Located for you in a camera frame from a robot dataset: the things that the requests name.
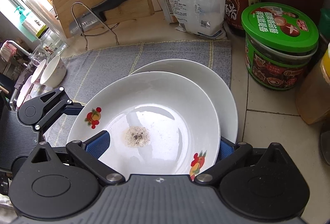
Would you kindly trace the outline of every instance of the qr code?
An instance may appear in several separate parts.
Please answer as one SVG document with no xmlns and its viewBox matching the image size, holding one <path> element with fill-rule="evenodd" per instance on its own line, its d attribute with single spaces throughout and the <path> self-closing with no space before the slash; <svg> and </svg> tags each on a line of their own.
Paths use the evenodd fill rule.
<svg viewBox="0 0 330 224">
<path fill-rule="evenodd" d="M 209 21 L 201 20 L 201 26 L 209 29 L 211 27 L 211 23 Z"/>
</svg>

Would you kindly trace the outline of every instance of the gray mat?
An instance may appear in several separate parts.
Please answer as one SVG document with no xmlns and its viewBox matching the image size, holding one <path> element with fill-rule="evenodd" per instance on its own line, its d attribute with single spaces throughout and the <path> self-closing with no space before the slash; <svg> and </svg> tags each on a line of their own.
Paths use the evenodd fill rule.
<svg viewBox="0 0 330 224">
<path fill-rule="evenodd" d="M 230 85 L 230 41 L 192 40 L 109 47 L 63 58 L 67 74 L 59 86 L 65 88 L 72 100 L 85 105 L 95 94 L 114 81 L 148 63 L 168 58 L 199 62 L 211 68 Z M 36 88 L 32 96 L 50 90 L 47 87 Z M 75 119 L 76 116 L 62 115 L 49 128 L 45 136 L 50 145 L 65 146 Z"/>
</svg>

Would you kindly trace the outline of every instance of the green plastic container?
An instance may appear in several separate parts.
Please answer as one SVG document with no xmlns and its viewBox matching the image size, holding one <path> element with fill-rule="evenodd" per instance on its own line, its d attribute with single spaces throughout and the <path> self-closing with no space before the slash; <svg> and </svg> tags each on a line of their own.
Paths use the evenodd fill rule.
<svg viewBox="0 0 330 224">
<path fill-rule="evenodd" d="M 299 10 L 278 3 L 258 3 L 242 13 L 246 32 L 245 64 L 263 86 L 295 86 L 317 50 L 318 30 Z"/>
<path fill-rule="evenodd" d="M 318 29 L 325 38 L 330 39 L 330 9 L 321 8 L 320 22 L 318 23 Z"/>
</svg>

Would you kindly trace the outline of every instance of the blue gripper pad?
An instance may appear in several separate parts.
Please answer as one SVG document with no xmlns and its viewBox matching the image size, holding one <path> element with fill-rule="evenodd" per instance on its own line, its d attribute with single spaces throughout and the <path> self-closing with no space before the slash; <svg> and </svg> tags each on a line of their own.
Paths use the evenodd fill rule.
<svg viewBox="0 0 330 224">
<path fill-rule="evenodd" d="M 110 135 L 107 131 L 101 131 L 97 135 L 86 140 L 84 144 L 86 145 L 85 151 L 98 159 L 109 148 Z"/>
<path fill-rule="evenodd" d="M 217 161 L 222 160 L 223 158 L 226 158 L 227 156 L 231 155 L 234 152 L 234 143 L 230 142 L 229 140 L 225 138 L 221 138 L 220 142 L 220 150 L 219 155 L 217 158 Z"/>
</svg>

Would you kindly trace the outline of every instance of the seasoning residue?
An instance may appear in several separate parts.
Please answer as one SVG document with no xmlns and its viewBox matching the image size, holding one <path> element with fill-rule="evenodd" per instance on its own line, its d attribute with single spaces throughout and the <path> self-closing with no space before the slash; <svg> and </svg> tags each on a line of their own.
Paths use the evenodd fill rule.
<svg viewBox="0 0 330 224">
<path fill-rule="evenodd" d="M 130 126 L 124 132 L 124 141 L 127 147 L 144 147 L 150 142 L 149 131 L 143 126 Z"/>
</svg>

